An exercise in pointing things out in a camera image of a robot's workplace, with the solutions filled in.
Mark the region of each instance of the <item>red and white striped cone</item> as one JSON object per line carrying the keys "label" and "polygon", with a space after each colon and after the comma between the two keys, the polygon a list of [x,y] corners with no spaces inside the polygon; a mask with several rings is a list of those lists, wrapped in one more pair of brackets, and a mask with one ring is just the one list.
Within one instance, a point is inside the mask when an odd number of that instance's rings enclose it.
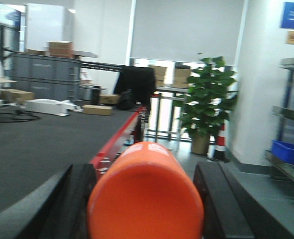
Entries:
{"label": "red and white striped cone", "polygon": [[216,161],[225,161],[225,162],[228,161],[225,158],[225,124],[221,125],[221,129],[218,133],[212,159]]}

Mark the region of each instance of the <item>gray storage crate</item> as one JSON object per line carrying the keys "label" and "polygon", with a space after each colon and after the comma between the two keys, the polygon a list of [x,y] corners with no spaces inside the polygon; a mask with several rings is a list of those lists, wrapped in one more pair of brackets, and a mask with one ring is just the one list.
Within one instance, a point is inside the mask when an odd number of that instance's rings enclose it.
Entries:
{"label": "gray storage crate", "polygon": [[12,87],[35,93],[36,99],[52,99],[57,101],[76,101],[78,99],[79,81],[49,81],[30,78],[12,78]]}
{"label": "gray storage crate", "polygon": [[73,58],[12,53],[12,77],[79,81],[81,61]]}

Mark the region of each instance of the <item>metal bar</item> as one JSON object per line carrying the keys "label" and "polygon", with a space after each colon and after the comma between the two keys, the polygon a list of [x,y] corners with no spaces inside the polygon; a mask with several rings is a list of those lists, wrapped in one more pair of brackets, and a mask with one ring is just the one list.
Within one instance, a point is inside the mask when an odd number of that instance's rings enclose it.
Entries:
{"label": "metal bar", "polygon": [[265,152],[266,159],[269,160],[278,170],[283,172],[286,176],[294,181],[294,166],[285,163],[284,161],[277,158],[271,152]]}
{"label": "metal bar", "polygon": [[106,63],[100,63],[100,62],[89,62],[89,61],[82,61],[81,68],[102,70],[102,71],[115,71],[115,72],[122,71],[121,65],[106,64]]}
{"label": "metal bar", "polygon": [[[288,105],[290,104],[293,83],[294,83],[294,71],[290,71],[287,84],[286,84],[286,92],[285,92],[285,96],[283,100],[283,108],[288,108]],[[285,118],[281,118],[279,131],[277,134],[277,140],[279,141],[283,139],[284,125],[285,125]]]}
{"label": "metal bar", "polygon": [[[185,111],[185,104],[186,104],[186,102],[187,102],[187,95],[185,95],[184,98],[183,98],[183,105],[182,105],[182,107],[180,109],[180,117],[183,116],[183,113]],[[176,139],[177,140],[177,148],[176,148],[176,151],[178,151],[179,148],[180,148],[181,128],[182,128],[182,121],[179,120],[179,126],[178,126],[178,132],[177,132],[177,139]]]}
{"label": "metal bar", "polygon": [[[149,129],[148,131],[150,132],[155,132],[155,129]],[[163,131],[163,130],[158,130],[158,133],[170,133],[170,134],[176,134],[176,132],[173,131]]]}
{"label": "metal bar", "polygon": [[101,169],[106,167],[105,160],[108,158],[113,159],[119,153],[119,149],[122,147],[126,138],[131,134],[131,129],[133,129],[138,121],[139,113],[142,109],[139,108],[134,112],[126,123],[114,134],[114,136],[104,145],[104,147],[99,151],[99,153],[89,162],[95,169]]}
{"label": "metal bar", "polygon": [[158,141],[158,131],[159,131],[159,118],[160,118],[161,98],[162,98],[162,94],[159,93],[159,94],[158,94],[157,118],[156,118],[155,142]]}
{"label": "metal bar", "polygon": [[281,117],[294,121],[294,111],[282,107],[273,106],[273,112]]}
{"label": "metal bar", "polygon": [[176,93],[183,94],[183,93],[188,92],[188,89],[158,86],[157,87],[157,91],[160,91],[160,92],[171,92],[171,93],[176,92]]}
{"label": "metal bar", "polygon": [[179,98],[179,97],[163,96],[162,98],[166,100],[183,101],[183,98]]}
{"label": "metal bar", "polygon": [[[172,124],[173,124],[173,116],[175,113],[175,106],[173,102],[171,102],[171,110],[170,110],[170,122],[169,122],[169,131],[172,131]],[[171,134],[168,134],[168,141],[171,141]]]}

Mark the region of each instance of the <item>black cable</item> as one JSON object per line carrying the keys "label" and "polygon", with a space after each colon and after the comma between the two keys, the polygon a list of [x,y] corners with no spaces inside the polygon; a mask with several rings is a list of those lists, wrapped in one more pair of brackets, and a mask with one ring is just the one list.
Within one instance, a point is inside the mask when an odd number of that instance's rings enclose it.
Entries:
{"label": "black cable", "polygon": [[0,123],[17,123],[39,120],[41,117],[35,116],[30,112],[15,110],[13,113],[0,112],[1,115],[10,115],[9,117],[0,117]]}

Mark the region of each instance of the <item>blue plastic bin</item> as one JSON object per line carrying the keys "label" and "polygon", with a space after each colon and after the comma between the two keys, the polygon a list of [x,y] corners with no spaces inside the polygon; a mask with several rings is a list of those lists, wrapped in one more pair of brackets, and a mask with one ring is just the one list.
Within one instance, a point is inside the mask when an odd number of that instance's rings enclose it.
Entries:
{"label": "blue plastic bin", "polygon": [[294,144],[273,140],[272,154],[282,161],[294,165]]}

